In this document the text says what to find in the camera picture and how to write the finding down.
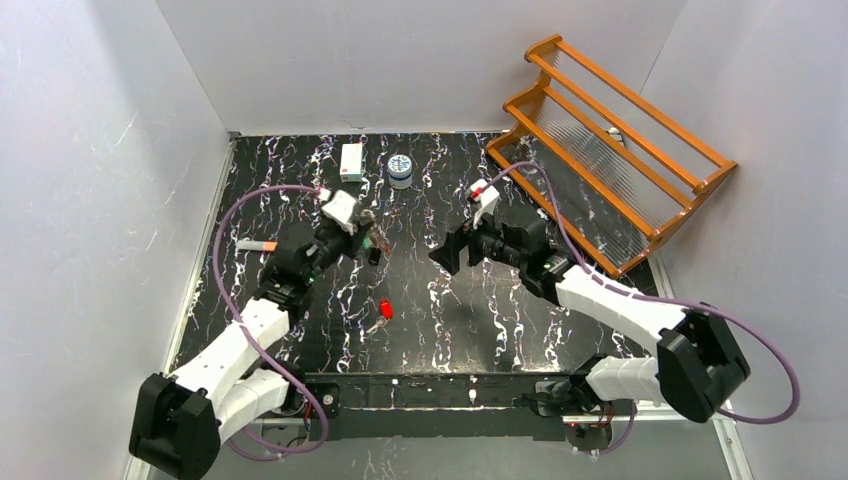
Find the metal keyring with red handle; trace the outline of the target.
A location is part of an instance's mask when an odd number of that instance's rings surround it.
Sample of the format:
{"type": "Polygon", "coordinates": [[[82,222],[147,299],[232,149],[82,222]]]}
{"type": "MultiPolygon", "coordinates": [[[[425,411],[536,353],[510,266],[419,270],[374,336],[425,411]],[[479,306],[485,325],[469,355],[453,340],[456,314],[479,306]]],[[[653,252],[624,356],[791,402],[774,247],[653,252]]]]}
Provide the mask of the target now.
{"type": "Polygon", "coordinates": [[[360,219],[368,227],[366,236],[363,239],[363,250],[368,264],[378,266],[383,257],[388,257],[391,252],[391,245],[384,233],[378,225],[375,214],[364,209],[360,212],[360,219]]]}

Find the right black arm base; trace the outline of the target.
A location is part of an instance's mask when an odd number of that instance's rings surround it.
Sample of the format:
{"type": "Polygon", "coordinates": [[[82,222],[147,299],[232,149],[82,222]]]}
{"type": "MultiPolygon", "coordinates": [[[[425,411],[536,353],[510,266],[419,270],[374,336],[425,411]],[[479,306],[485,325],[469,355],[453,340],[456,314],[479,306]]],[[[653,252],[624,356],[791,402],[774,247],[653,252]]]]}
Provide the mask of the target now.
{"type": "Polygon", "coordinates": [[[578,452],[599,453],[612,446],[615,404],[600,400],[582,381],[537,382],[533,392],[514,398],[512,405],[542,418],[563,420],[566,441],[578,452]]]}

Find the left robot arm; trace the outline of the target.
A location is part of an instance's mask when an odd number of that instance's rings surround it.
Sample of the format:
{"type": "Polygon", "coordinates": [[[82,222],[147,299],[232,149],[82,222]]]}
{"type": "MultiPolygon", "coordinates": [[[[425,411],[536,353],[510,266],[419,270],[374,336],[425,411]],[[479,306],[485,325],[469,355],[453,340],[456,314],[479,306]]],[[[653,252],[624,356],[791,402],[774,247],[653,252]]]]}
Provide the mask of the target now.
{"type": "Polygon", "coordinates": [[[368,216],[348,227],[322,216],[317,228],[291,228],[240,320],[171,375],[142,383],[129,453],[177,479],[200,479],[233,434],[283,406],[295,376],[258,367],[260,354],[308,310],[314,280],[341,256],[357,256],[373,225],[368,216]]]}

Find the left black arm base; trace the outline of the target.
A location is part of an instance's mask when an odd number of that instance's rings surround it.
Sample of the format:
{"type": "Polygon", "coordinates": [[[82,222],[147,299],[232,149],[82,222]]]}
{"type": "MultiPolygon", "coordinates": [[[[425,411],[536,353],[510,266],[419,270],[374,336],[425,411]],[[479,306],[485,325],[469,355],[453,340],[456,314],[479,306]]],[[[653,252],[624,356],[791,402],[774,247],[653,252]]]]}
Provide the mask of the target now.
{"type": "MultiPolygon", "coordinates": [[[[306,381],[306,388],[316,398],[325,416],[335,419],[342,407],[341,385],[328,381],[306,381]]],[[[296,387],[285,383],[272,394],[262,394],[258,401],[258,419],[307,418],[318,421],[316,407],[296,387]]]]}

